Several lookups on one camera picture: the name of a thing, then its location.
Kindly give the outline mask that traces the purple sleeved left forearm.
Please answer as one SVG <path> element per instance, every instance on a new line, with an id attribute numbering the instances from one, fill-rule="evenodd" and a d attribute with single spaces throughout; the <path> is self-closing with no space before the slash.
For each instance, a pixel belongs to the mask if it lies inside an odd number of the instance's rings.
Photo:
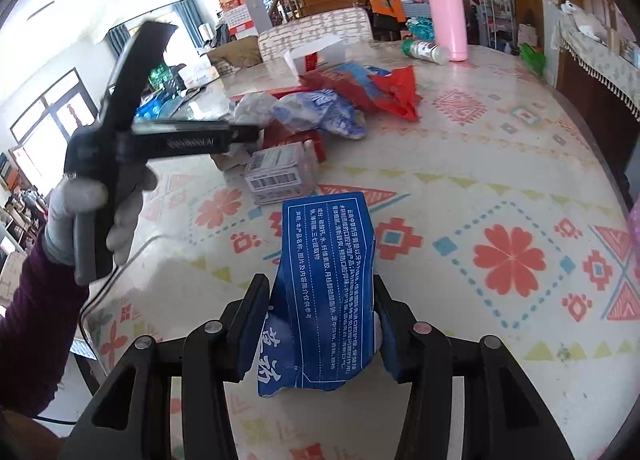
<path id="1" fill-rule="evenodd" d="M 51 262 L 39 237 L 1 318 L 1 407 L 37 417 L 62 380 L 81 307 L 89 295 L 73 267 Z"/>

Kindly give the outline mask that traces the white gloved left hand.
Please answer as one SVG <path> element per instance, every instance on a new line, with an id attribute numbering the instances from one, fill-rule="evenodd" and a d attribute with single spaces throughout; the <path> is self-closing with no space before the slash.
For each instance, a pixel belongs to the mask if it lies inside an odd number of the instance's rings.
<path id="1" fill-rule="evenodd" d="M 114 223 L 105 239 L 114 253 L 115 264 L 122 266 L 129 258 L 134 232 L 143 208 L 143 194 L 157 186 L 156 174 L 146 166 L 132 193 L 119 202 Z M 77 214 L 93 213 L 107 202 L 107 188 L 90 178 L 63 178 L 52 192 L 49 218 L 44 228 L 42 246 L 55 264 L 75 265 L 73 222 Z"/>

